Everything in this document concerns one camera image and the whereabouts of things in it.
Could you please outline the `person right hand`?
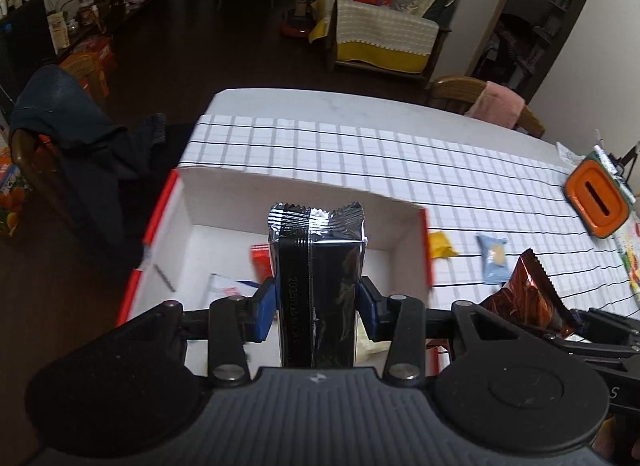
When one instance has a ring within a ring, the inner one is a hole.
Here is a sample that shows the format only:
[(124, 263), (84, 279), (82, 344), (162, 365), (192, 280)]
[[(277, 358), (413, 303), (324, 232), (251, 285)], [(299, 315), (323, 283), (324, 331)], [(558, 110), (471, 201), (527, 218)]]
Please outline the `person right hand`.
[(592, 447), (612, 465), (638, 465), (639, 420), (610, 417), (602, 424)]

